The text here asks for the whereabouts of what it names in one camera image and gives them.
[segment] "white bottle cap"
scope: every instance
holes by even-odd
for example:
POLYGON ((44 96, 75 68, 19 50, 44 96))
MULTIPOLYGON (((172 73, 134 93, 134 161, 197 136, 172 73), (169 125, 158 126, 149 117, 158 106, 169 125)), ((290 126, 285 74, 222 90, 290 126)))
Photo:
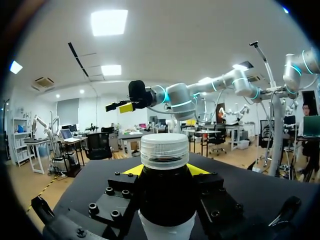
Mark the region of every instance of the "white bottle cap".
POLYGON ((157 133, 141 138, 141 162, 156 170, 177 169, 189 162, 188 137, 180 133, 157 133))

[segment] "yellow black tape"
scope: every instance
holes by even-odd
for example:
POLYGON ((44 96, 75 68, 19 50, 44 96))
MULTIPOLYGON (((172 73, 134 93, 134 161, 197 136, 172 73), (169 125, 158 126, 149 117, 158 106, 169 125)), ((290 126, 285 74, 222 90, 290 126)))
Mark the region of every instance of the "yellow black tape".
MULTIPOLYGON (((47 188, 48 188, 55 180, 57 180, 57 178, 58 178, 58 176, 55 176, 55 177, 52 179, 52 181, 49 182, 49 184, 48 184, 47 186, 45 186, 45 188, 44 188, 37 196, 40 197, 41 194, 43 194, 44 191, 47 190, 47 188)), ((30 211, 30 209, 31 209, 31 204, 29 205, 29 207, 27 208, 27 210, 26 210, 25 212, 28 213, 28 212, 30 211)))

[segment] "bottle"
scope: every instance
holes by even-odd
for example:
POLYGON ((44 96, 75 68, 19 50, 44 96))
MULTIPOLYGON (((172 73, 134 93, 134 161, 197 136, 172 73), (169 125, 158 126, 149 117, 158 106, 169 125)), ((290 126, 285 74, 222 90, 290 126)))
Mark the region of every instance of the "bottle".
POLYGON ((188 240, 195 224, 196 194, 188 169, 188 138, 180 133, 141 138, 139 217, 148 240, 188 240))

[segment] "black table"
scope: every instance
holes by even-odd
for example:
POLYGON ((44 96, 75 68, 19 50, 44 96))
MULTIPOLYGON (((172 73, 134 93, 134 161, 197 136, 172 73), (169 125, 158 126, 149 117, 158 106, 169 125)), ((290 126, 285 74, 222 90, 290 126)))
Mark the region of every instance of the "black table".
MULTIPOLYGON (((89 216, 88 205, 104 193, 109 176, 114 172, 124 172, 133 168, 139 165, 140 161, 140 157, 89 161, 64 192, 53 210, 54 213, 63 214, 71 208, 89 216)), ((224 178, 226 190, 236 201, 244 205, 246 217, 258 214, 269 223, 276 217, 287 198, 297 196, 302 204, 292 223, 295 226, 300 226, 304 221, 310 221, 305 222, 306 226, 319 224, 317 221, 320 213, 320 185, 263 175, 194 153, 190 153, 189 163, 208 172, 218 172, 224 178)), ((136 239, 147 239, 137 212, 125 240, 136 239)), ((190 239, 208 240, 198 217, 190 239)))

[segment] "yellow pad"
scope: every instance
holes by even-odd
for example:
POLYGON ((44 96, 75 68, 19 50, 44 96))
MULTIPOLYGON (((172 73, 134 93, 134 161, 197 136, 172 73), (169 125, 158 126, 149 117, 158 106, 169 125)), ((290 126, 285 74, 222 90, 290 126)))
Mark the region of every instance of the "yellow pad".
POLYGON ((127 113, 127 112, 132 112, 134 110, 134 107, 132 106, 132 103, 128 102, 125 105, 122 105, 119 107, 120 113, 127 113))
POLYGON ((189 119, 189 120, 186 121, 186 124, 188 126, 194 126, 194 125, 196 125, 196 120, 195 119, 189 119))
MULTIPOLYGON (((198 175, 198 174, 209 174, 210 172, 202 170, 201 168, 198 168, 196 166, 193 166, 189 163, 187 163, 187 166, 190 170, 190 173, 193 175, 198 175)), ((140 175, 142 172, 142 169, 144 168, 144 166, 142 164, 135 166, 134 168, 131 168, 125 172, 123 172, 123 174, 134 174, 134 175, 140 175)))

